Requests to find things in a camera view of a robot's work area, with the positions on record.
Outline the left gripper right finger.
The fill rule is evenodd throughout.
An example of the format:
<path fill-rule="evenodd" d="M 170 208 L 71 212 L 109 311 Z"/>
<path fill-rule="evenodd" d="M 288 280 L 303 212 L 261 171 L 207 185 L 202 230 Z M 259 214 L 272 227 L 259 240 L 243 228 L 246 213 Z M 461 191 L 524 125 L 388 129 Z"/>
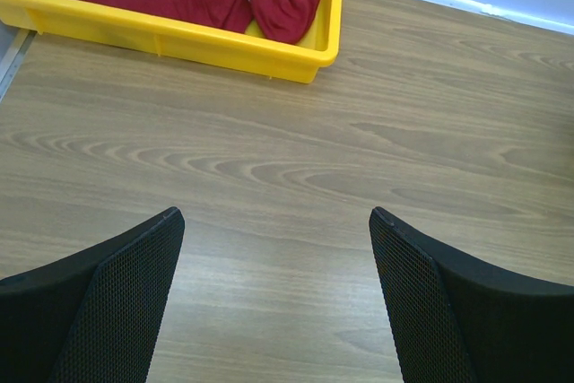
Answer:
<path fill-rule="evenodd" d="M 434 239 L 382 207 L 373 254 L 405 382 L 571 382 L 573 288 Z"/>

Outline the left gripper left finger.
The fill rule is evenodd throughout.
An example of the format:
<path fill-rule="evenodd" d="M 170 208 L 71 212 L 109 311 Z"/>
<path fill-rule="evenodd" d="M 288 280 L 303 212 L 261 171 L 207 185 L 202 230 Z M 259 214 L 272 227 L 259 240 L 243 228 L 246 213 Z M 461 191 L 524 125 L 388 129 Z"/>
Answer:
<path fill-rule="evenodd" d="M 1 281 L 3 382 L 145 382 L 185 231 L 171 207 Z"/>

